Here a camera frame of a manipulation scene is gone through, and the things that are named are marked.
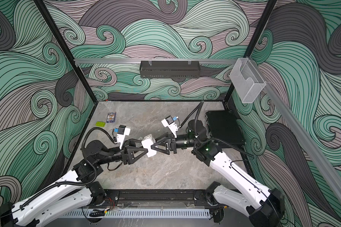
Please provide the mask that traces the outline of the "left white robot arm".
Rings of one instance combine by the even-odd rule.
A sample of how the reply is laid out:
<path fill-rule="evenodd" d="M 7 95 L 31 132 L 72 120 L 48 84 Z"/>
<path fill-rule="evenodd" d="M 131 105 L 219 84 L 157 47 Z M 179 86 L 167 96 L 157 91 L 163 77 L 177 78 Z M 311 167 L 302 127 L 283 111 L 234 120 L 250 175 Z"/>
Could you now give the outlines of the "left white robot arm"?
<path fill-rule="evenodd" d="M 2 227 L 44 227 L 75 209 L 101 205 L 106 197 L 96 180 L 102 165 L 120 162 L 131 165 L 148 150 L 142 141 L 125 137 L 130 129 L 124 125 L 115 129 L 117 138 L 100 127 L 91 128 L 85 135 L 81 151 L 83 159 L 73 169 L 31 197 L 0 207 Z"/>

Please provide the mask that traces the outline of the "right black corner post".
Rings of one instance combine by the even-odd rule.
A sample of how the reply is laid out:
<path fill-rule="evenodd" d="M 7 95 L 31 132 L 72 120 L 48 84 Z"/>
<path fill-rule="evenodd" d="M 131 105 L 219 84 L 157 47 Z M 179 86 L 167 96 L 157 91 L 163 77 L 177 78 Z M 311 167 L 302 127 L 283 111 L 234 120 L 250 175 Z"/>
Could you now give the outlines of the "right black corner post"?
<path fill-rule="evenodd" d="M 267 1 L 266 7 L 257 23 L 255 32 L 251 38 L 251 41 L 246 49 L 246 52 L 243 56 L 243 58 L 249 58 L 252 60 L 251 55 L 254 51 L 254 48 L 256 47 L 256 44 L 259 41 L 259 38 L 261 37 L 262 32 L 264 31 L 265 26 L 267 25 L 267 22 L 276 6 L 277 1 Z M 231 98 L 232 98 L 232 93 L 236 91 L 233 83 L 231 84 L 225 98 L 224 98 L 224 103 L 227 104 Z"/>

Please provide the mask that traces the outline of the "black corner frame post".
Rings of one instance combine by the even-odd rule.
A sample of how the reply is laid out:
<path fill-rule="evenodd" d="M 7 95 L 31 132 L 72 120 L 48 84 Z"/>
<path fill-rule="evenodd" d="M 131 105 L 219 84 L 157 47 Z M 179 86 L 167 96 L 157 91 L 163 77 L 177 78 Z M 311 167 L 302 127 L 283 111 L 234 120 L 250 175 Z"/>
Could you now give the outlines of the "black corner frame post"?
<path fill-rule="evenodd" d="M 60 31 L 53 20 L 52 16 L 50 15 L 47 7 L 45 6 L 43 1 L 40 0 L 33 0 L 36 7 L 38 8 L 40 14 L 42 15 L 43 19 L 45 20 L 46 24 L 48 25 L 49 29 L 51 30 L 53 36 L 55 37 L 56 41 L 59 43 L 59 46 L 61 47 L 64 55 L 66 56 L 67 60 L 69 61 L 71 67 L 73 68 L 75 74 L 79 78 L 80 82 L 84 86 L 86 92 L 90 96 L 92 102 L 94 105 L 98 104 L 98 101 L 95 97 L 95 94 L 93 93 L 89 83 L 86 80 L 86 77 L 84 76 L 81 68 L 77 66 L 74 62 L 74 56 L 72 55 L 72 52 L 70 51 L 68 45 L 66 44 L 64 38 L 60 34 Z"/>

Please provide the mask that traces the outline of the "black wall tray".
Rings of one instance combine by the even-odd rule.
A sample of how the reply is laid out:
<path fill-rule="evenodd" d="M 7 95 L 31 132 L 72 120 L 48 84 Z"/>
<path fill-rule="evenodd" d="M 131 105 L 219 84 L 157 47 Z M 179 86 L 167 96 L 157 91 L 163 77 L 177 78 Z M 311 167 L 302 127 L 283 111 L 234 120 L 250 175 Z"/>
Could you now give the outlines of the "black wall tray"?
<path fill-rule="evenodd" d="M 145 79 L 194 79 L 201 68 L 198 61 L 141 61 L 139 71 Z"/>

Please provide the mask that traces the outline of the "clear acrylic wall holder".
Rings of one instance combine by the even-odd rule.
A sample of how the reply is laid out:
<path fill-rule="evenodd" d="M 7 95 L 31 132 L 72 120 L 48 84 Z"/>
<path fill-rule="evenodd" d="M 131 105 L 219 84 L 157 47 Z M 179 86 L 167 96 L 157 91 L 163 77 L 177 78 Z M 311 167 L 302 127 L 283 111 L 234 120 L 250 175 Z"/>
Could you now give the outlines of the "clear acrylic wall holder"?
<path fill-rule="evenodd" d="M 230 79 L 242 103 L 253 103 L 266 86 L 257 63 L 249 58 L 237 59 Z"/>

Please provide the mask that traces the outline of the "aluminium wall rail right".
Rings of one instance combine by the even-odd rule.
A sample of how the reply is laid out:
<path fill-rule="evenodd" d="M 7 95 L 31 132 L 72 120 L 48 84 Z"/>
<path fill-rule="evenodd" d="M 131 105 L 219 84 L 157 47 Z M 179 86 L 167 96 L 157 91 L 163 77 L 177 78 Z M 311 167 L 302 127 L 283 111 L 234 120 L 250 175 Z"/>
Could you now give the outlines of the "aluminium wall rail right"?
<path fill-rule="evenodd" d="M 309 133 L 341 183 L 341 94 L 332 84 L 333 78 L 341 82 L 341 75 L 319 69 L 315 58 L 264 61 L 256 68 Z"/>

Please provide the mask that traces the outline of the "black case on table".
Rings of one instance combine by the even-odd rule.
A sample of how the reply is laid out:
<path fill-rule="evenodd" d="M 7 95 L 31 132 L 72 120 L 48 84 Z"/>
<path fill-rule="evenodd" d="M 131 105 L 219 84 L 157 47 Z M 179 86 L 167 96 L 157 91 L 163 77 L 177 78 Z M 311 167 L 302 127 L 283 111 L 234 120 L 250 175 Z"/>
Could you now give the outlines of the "black case on table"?
<path fill-rule="evenodd" d="M 218 110 L 206 112 L 206 127 L 212 138 L 218 138 L 238 148 L 245 140 L 237 124 L 237 118 L 231 111 Z"/>

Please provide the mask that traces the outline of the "green toy building brick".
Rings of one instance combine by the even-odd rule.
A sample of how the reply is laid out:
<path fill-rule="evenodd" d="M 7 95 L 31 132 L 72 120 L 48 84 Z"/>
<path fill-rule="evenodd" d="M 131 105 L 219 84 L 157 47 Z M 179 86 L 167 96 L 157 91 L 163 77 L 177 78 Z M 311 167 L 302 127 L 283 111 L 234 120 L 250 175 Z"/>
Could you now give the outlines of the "green toy building brick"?
<path fill-rule="evenodd" d="M 106 125 L 106 123 L 105 123 L 105 122 L 100 122 L 100 121 L 98 121 L 98 122 L 95 123 L 95 125 L 96 125 L 97 127 L 104 127 L 104 126 Z"/>

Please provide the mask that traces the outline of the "blue playing card box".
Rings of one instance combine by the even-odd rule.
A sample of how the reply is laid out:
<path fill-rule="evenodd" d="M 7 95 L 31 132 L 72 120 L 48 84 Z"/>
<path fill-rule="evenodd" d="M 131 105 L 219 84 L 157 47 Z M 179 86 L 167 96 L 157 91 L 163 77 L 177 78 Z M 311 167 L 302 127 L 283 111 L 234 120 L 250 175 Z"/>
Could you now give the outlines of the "blue playing card box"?
<path fill-rule="evenodd" d="M 107 114 L 106 123 L 114 123 L 116 120 L 116 112 L 110 112 Z"/>

